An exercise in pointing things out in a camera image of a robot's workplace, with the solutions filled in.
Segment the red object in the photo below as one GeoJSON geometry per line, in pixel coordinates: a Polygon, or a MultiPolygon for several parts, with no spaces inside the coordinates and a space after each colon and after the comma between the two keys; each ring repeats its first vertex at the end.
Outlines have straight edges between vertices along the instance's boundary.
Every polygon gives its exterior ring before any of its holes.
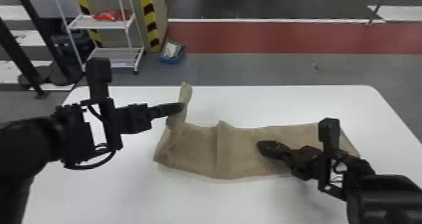
{"type": "MultiPolygon", "coordinates": [[[[122,12],[120,9],[114,12],[103,12],[94,14],[92,15],[92,17],[100,21],[123,21],[122,12]]],[[[129,20],[131,18],[130,10],[124,10],[124,17],[126,18],[126,20],[129,20]]]]}
{"type": "Polygon", "coordinates": [[[189,53],[422,54],[421,23],[169,23],[189,53]]]}

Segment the yellow and black striped pole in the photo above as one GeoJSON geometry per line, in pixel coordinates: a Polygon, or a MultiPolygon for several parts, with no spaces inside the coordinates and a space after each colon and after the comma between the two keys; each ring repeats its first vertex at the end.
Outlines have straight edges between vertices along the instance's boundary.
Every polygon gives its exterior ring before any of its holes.
{"type": "Polygon", "coordinates": [[[148,43],[151,46],[151,52],[160,51],[160,35],[157,29],[156,14],[153,0],[141,0],[144,11],[144,22],[148,32],[148,43]]]}
{"type": "MultiPolygon", "coordinates": [[[[87,0],[77,0],[80,10],[84,15],[91,15],[87,0]]],[[[103,47],[101,36],[96,29],[89,29],[89,36],[98,47],[103,47]]]]}

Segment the table surface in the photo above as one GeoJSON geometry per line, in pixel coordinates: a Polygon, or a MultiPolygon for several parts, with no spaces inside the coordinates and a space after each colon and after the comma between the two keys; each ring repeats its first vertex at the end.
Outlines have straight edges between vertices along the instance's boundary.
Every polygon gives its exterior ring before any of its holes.
{"type": "MultiPolygon", "coordinates": [[[[179,87],[111,87],[117,106],[174,102],[179,87]]],[[[89,97],[76,88],[65,104],[89,97]]],[[[405,174],[422,185],[422,146],[378,91],[361,85],[194,87],[187,122],[236,127],[318,122],[336,117],[353,145],[379,173],[405,174]]],[[[89,114],[95,141],[101,124],[89,114]]],[[[279,176],[222,181],[153,161],[165,128],[123,136],[106,165],[70,171],[50,163],[35,179],[24,223],[347,223],[345,203],[317,191],[315,181],[279,176]]]]}

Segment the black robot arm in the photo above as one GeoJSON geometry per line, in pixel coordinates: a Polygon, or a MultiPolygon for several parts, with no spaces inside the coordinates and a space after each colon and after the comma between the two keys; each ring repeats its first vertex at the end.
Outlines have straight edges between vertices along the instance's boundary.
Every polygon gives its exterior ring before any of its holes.
{"type": "Polygon", "coordinates": [[[49,117],[8,122],[0,127],[0,223],[21,223],[33,178],[48,162],[60,160],[65,168],[74,170],[96,168],[123,148],[122,134],[149,130],[153,119],[177,114],[184,108],[183,103],[116,108],[109,97],[111,65],[105,58],[89,60],[86,77],[88,100],[58,106],[49,117]],[[102,122],[105,142],[94,143],[90,124],[84,119],[87,110],[102,122]],[[100,156],[99,162],[85,163],[100,156]]]}
{"type": "Polygon", "coordinates": [[[419,186],[402,175],[378,175],[366,160],[339,149],[338,119],[320,121],[318,136],[322,151],[290,149],[276,141],[259,141],[257,147],[264,156],[284,161],[293,176],[316,179],[319,191],[346,201],[351,224],[422,223],[419,186]]]}

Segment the white wall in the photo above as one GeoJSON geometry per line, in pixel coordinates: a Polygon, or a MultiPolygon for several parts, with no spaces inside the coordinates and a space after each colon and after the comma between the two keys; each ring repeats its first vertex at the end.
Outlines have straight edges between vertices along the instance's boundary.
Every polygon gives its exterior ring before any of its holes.
{"type": "MultiPolygon", "coordinates": [[[[76,0],[59,0],[67,17],[76,17],[79,13],[76,0]]],[[[31,0],[38,15],[42,18],[59,18],[60,13],[54,0],[31,0]]]]}

